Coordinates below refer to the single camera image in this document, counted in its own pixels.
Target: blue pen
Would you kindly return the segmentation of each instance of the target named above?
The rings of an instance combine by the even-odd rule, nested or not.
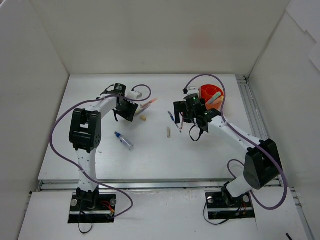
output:
[[[180,127],[176,124],[175,118],[174,116],[172,116],[171,112],[168,111],[168,114],[170,115],[170,118],[172,119],[172,121],[174,122],[174,124],[176,125],[176,127],[178,128],[179,132],[182,133]]]

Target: red wire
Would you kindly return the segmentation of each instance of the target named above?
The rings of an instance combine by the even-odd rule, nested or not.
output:
[[[243,214],[246,214],[246,212],[247,212],[247,206],[246,206],[246,204],[245,204],[244,201],[242,202],[242,204],[243,204],[243,206],[244,206],[244,213],[243,213]]]
[[[102,206],[107,207],[111,212],[114,212],[115,210],[113,210],[113,208],[110,206],[110,203],[108,201],[101,201],[100,204]]]

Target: white wall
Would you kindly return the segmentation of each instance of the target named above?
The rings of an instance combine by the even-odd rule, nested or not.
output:
[[[320,239],[320,72],[309,58],[315,44],[286,13],[249,82],[289,184]]]
[[[70,74],[248,74],[289,0],[31,0]]]
[[[18,238],[68,80],[28,0],[0,6],[0,239]]]

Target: black cable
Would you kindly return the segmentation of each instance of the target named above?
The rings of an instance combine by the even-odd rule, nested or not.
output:
[[[206,207],[207,207],[207,206],[208,206],[208,203],[207,203],[207,201],[205,201],[205,205],[204,205],[204,208],[203,208],[203,218],[204,218],[204,220],[205,220],[207,223],[209,223],[209,224],[211,224],[211,225],[217,226],[217,225],[224,224],[224,223],[228,222],[229,220],[231,220],[231,218],[227,218],[227,219],[225,219],[225,220],[223,220],[223,221],[221,221],[221,222],[219,222],[219,223],[210,222],[209,220],[206,219],[206,214],[205,214],[205,212],[206,212]],[[237,211],[235,212],[235,214],[237,214],[237,213],[240,211],[241,208],[242,208],[242,205],[237,209]]]
[[[104,91],[107,91],[109,88],[113,87],[114,84],[111,84],[110,86],[108,86]]]
[[[82,234],[87,234],[87,233],[89,233],[89,232],[92,230],[92,228],[94,227],[94,224],[93,224],[91,218],[82,210],[82,201],[83,201],[83,198],[81,197],[81,199],[80,199],[80,208],[79,208],[79,216],[78,216],[78,229],[79,229],[80,233],[82,233]],[[82,231],[82,230],[80,229],[80,218],[81,218],[81,214],[83,214],[83,215],[84,215],[87,219],[89,219],[89,221],[91,222],[91,227],[90,227],[90,229],[89,229],[88,231]]]
[[[288,237],[289,240],[293,240],[293,239],[290,237],[289,233],[287,233],[286,236]]]
[[[197,141],[199,141],[199,139],[201,138],[201,135],[202,135],[205,131],[203,131],[202,129],[200,129],[198,138],[197,138],[196,140],[194,140],[194,138],[191,136],[191,130],[192,130],[195,126],[196,126],[196,125],[193,125],[193,126],[190,128],[190,130],[189,130],[189,136],[190,136],[190,138],[191,138],[192,141],[197,142]]]

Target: orange bowl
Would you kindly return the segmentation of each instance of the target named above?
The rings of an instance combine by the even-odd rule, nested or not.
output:
[[[211,85],[211,84],[206,84],[200,87],[199,89],[199,93],[200,93],[200,98],[204,99],[205,102],[205,107],[207,110],[210,109],[217,109],[219,110],[219,108],[221,107],[222,101],[220,101],[217,104],[207,104],[207,102],[217,93],[220,92],[221,96],[219,98],[221,98],[222,96],[224,97],[224,92],[221,90],[220,87],[216,86],[216,85]]]

